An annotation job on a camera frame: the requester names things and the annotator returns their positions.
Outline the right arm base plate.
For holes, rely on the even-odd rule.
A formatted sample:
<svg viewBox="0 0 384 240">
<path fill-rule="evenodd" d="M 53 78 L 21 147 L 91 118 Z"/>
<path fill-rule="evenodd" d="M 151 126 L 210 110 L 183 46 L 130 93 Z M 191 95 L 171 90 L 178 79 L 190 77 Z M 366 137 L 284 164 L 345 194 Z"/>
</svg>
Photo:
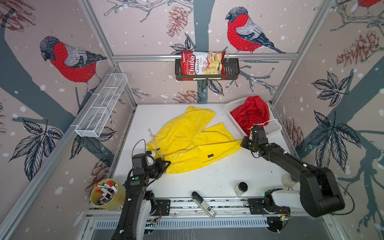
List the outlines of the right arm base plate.
<svg viewBox="0 0 384 240">
<path fill-rule="evenodd" d="M 246 206 L 249 208 L 251 215 L 289 215 L 291 213 L 289 207 L 279 207 L 264 198 L 248 199 Z"/>
</svg>

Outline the small black-lidded jar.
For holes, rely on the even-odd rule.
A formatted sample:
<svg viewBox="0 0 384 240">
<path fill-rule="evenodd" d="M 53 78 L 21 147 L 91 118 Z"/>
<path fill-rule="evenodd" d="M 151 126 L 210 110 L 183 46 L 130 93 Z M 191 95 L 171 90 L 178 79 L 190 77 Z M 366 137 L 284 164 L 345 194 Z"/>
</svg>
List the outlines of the small black-lidded jar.
<svg viewBox="0 0 384 240">
<path fill-rule="evenodd" d="M 242 194 L 248 191 L 248 184 L 245 182 L 240 182 L 234 188 L 235 194 L 237 197 L 240 197 Z"/>
</svg>

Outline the yellow cup of markers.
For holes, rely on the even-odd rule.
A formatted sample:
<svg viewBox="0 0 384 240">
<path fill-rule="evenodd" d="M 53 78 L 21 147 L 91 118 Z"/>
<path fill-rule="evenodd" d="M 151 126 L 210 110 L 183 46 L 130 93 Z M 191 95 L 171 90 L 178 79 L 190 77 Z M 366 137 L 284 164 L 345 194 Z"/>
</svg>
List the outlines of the yellow cup of markers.
<svg viewBox="0 0 384 240">
<path fill-rule="evenodd" d="M 123 208 L 126 189 L 113 179 L 105 179 L 97 183 L 91 191 L 91 204 L 96 208 L 108 211 L 119 211 Z"/>
</svg>

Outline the red shorts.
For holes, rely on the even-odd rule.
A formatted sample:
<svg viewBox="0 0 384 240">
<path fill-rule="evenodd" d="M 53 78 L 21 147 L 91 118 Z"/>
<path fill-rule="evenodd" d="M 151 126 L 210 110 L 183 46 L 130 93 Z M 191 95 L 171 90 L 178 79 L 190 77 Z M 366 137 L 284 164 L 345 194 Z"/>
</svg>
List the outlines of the red shorts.
<svg viewBox="0 0 384 240">
<path fill-rule="evenodd" d="M 270 120 L 269 106 L 259 96 L 248 97 L 246 101 L 230 112 L 246 136 L 250 136 L 254 125 L 267 126 Z"/>
</svg>

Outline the white black-capped bottle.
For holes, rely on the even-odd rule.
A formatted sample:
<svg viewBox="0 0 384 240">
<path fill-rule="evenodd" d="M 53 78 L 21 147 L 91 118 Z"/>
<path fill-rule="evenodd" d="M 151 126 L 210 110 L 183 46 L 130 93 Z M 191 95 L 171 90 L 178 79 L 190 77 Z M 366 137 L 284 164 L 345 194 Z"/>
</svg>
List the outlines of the white black-capped bottle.
<svg viewBox="0 0 384 240">
<path fill-rule="evenodd" d="M 292 188 L 293 189 L 296 185 L 299 184 L 299 180 L 294 178 L 291 174 L 286 174 L 282 178 L 282 184 L 286 188 Z"/>
</svg>

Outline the red cassava chips bag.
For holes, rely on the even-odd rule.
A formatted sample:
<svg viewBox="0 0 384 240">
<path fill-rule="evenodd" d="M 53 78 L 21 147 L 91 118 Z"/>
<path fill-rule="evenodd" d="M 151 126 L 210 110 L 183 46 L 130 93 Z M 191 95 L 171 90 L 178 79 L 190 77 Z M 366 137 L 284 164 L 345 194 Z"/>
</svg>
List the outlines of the red cassava chips bag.
<svg viewBox="0 0 384 240">
<path fill-rule="evenodd" d="M 183 76 L 224 75 L 223 52 L 182 51 L 181 70 Z"/>
</svg>

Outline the black silver stapler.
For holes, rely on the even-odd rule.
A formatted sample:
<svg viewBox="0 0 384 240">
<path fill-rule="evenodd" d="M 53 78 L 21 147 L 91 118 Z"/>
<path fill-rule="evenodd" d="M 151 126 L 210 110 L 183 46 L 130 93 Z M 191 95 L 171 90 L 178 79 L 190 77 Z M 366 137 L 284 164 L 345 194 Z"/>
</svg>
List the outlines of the black silver stapler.
<svg viewBox="0 0 384 240">
<path fill-rule="evenodd" d="M 213 210 L 211 206 L 208 205 L 208 203 L 197 193 L 192 192 L 191 199 L 195 204 L 199 206 L 200 209 L 202 209 L 211 219 L 214 219 L 216 217 L 216 212 Z"/>
</svg>

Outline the yellow shorts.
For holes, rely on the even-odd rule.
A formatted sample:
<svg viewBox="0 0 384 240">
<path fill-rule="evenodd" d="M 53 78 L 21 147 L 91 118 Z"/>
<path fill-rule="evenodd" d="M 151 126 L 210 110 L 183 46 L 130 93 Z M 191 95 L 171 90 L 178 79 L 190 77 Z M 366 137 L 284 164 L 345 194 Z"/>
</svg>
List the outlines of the yellow shorts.
<svg viewBox="0 0 384 240">
<path fill-rule="evenodd" d="M 147 144 L 156 158 L 171 162 L 167 174 L 181 174 L 204 168 L 241 149 L 224 123 L 207 127 L 216 113 L 190 106 L 183 115 L 169 121 Z"/>
</svg>

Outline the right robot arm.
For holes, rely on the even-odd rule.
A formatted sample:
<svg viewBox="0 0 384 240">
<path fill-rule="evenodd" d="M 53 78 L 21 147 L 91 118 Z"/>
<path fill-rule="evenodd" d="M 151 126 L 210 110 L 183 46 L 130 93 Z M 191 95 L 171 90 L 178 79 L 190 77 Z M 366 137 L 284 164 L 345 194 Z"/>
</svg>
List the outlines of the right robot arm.
<svg viewBox="0 0 384 240">
<path fill-rule="evenodd" d="M 299 207 L 307 214 L 317 218 L 345 208 L 344 198 L 331 170 L 308 165 L 281 146 L 269 143 L 263 127 L 254 126 L 251 136 L 243 138 L 241 147 L 278 165 L 290 174 L 294 182 L 300 183 Z"/>
</svg>

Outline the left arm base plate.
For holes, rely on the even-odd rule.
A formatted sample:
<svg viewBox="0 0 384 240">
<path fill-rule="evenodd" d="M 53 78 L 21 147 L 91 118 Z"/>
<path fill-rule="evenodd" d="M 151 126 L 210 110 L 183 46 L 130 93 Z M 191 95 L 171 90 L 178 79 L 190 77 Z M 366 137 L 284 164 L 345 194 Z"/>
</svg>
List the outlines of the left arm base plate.
<svg viewBox="0 0 384 240">
<path fill-rule="evenodd" d="M 171 208 L 171 200 L 169 199 L 156 199 L 155 206 L 152 207 L 149 217 L 169 216 Z"/>
</svg>

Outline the white mesh wall shelf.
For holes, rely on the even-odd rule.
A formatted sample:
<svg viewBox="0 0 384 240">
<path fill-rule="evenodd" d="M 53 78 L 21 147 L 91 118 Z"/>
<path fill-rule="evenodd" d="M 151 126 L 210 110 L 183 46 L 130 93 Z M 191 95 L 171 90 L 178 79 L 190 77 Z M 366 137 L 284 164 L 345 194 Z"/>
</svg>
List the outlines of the white mesh wall shelf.
<svg viewBox="0 0 384 240">
<path fill-rule="evenodd" d="M 128 81 L 126 75 L 120 73 L 107 75 L 107 78 L 103 88 L 96 94 L 96 99 L 75 130 L 80 137 L 100 137 Z"/>
</svg>

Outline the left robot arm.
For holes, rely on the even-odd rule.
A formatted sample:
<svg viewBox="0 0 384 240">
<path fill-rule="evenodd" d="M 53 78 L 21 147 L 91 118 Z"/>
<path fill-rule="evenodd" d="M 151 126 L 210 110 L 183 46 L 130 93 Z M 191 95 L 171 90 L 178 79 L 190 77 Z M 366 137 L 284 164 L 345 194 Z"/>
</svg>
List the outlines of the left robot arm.
<svg viewBox="0 0 384 240">
<path fill-rule="evenodd" d="M 154 159 L 147 151 L 133 155 L 132 163 L 124 184 L 126 197 L 113 240 L 142 240 L 149 216 L 161 218 L 170 214 L 171 201 L 156 200 L 154 192 L 147 188 L 166 172 L 171 162 Z"/>
</svg>

